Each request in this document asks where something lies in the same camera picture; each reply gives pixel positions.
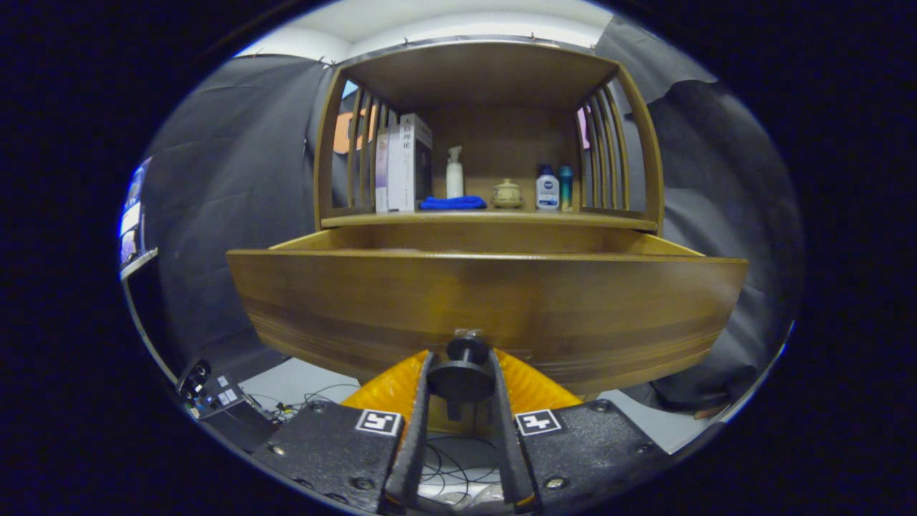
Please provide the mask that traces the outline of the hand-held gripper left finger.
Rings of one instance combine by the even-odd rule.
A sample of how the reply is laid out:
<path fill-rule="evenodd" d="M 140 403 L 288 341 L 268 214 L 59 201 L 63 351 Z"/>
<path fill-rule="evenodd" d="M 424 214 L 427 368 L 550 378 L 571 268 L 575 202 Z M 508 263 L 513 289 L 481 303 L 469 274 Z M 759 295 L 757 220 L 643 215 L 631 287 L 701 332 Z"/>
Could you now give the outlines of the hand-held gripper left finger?
<path fill-rule="evenodd" d="M 429 350 L 346 401 L 313 401 L 255 448 L 269 476 L 347 514 L 412 509 L 425 464 Z"/>

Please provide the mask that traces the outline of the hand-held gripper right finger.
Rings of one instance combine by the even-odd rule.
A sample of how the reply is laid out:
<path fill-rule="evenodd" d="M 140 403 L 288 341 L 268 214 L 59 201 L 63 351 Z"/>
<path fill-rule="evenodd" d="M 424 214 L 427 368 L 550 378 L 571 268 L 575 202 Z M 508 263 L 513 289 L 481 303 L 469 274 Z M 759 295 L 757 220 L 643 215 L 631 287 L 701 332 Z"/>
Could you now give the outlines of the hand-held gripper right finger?
<path fill-rule="evenodd" d="M 590 510 L 673 464 L 615 402 L 582 401 L 502 350 L 490 365 L 502 492 L 519 512 Z"/>

